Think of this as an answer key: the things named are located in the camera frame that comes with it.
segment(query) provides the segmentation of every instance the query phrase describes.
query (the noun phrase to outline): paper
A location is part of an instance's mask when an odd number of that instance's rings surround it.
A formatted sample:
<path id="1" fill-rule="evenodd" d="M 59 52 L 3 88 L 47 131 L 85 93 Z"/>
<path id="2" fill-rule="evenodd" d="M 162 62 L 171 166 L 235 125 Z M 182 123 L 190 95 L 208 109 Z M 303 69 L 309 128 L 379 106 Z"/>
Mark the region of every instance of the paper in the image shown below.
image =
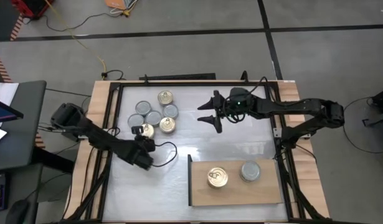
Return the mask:
<path id="1" fill-rule="evenodd" d="M 10 106 L 14 95 L 16 94 L 18 83 L 0 83 L 0 102 Z"/>

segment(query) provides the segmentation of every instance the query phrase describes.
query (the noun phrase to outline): gold can lid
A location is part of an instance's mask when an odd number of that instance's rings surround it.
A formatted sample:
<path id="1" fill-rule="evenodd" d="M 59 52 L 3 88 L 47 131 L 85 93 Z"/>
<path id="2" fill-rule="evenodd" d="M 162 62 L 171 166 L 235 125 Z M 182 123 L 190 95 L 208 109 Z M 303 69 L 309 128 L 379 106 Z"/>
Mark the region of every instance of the gold can lid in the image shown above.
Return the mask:
<path id="1" fill-rule="evenodd" d="M 171 133 L 174 131 L 176 127 L 176 123 L 173 118 L 163 118 L 161 122 L 159 122 L 159 128 L 164 133 Z"/>
<path id="2" fill-rule="evenodd" d="M 158 94 L 158 101 L 162 105 L 168 105 L 173 102 L 173 95 L 170 91 L 162 91 Z"/>
<path id="3" fill-rule="evenodd" d="M 152 139 L 154 137 L 154 127 L 150 124 L 143 124 L 142 127 L 143 133 L 141 135 Z"/>
<path id="4" fill-rule="evenodd" d="M 215 167 L 208 172 L 208 184 L 213 188 L 221 188 L 227 184 L 229 176 L 223 168 Z"/>

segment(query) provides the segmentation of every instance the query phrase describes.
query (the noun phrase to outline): monitor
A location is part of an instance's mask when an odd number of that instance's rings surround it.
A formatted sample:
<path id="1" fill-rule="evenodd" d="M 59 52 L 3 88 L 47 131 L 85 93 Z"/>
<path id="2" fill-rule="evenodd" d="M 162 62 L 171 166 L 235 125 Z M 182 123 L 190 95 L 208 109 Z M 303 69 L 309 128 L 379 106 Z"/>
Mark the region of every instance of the monitor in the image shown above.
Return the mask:
<path id="1" fill-rule="evenodd" d="M 10 106 L 5 105 L 4 103 L 0 102 L 0 122 L 4 121 L 12 121 L 15 119 L 21 119 L 24 115 L 14 109 L 12 109 Z"/>

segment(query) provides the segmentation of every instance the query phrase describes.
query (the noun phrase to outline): tin can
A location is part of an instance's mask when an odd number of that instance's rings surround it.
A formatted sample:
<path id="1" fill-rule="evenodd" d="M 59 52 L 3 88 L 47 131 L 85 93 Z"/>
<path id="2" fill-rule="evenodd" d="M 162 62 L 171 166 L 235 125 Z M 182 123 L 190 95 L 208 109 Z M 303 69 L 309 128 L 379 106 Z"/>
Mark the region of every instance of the tin can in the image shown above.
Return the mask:
<path id="1" fill-rule="evenodd" d="M 143 124 L 143 133 L 141 135 L 152 139 L 154 137 L 154 127 L 150 124 Z"/>
<path id="2" fill-rule="evenodd" d="M 175 105 L 166 105 L 163 109 L 163 115 L 165 118 L 176 119 L 179 115 L 179 110 Z"/>
<path id="3" fill-rule="evenodd" d="M 154 127 L 159 125 L 159 122 L 162 119 L 162 115 L 158 111 L 151 111 L 146 115 L 146 123 Z"/>
<path id="4" fill-rule="evenodd" d="M 241 179 L 246 182 L 252 182 L 259 179 L 261 173 L 260 166 L 255 161 L 245 162 L 240 169 Z"/>
<path id="5" fill-rule="evenodd" d="M 173 94 L 170 91 L 162 91 L 158 94 L 158 101 L 161 106 L 171 104 L 173 102 Z"/>
<path id="6" fill-rule="evenodd" d="M 176 128 L 176 123 L 173 118 L 163 118 L 161 122 L 159 122 L 159 128 L 163 133 L 169 134 Z"/>
<path id="7" fill-rule="evenodd" d="M 141 116 L 146 116 L 152 109 L 150 103 L 143 100 L 136 104 L 135 110 Z"/>
<path id="8" fill-rule="evenodd" d="M 129 127 L 141 126 L 144 123 L 144 118 L 140 114 L 132 114 L 128 118 Z"/>
<path id="9" fill-rule="evenodd" d="M 223 168 L 215 167 L 208 172 L 208 184 L 214 189 L 219 189 L 227 184 L 229 176 Z"/>

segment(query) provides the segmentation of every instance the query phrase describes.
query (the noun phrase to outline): wooden tray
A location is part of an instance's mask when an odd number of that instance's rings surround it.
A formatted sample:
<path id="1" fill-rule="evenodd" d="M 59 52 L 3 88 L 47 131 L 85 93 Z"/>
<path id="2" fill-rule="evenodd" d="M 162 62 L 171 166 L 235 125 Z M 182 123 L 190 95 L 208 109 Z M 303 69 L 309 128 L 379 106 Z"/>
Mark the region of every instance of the wooden tray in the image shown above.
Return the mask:
<path id="1" fill-rule="evenodd" d="M 262 173 L 255 182 L 245 182 L 240 177 L 240 168 L 245 161 L 191 162 L 189 158 L 189 204 L 246 205 L 282 203 L 275 163 L 272 159 L 257 159 Z M 221 189 L 213 189 L 207 183 L 207 174 L 213 167 L 225 169 L 229 180 Z"/>

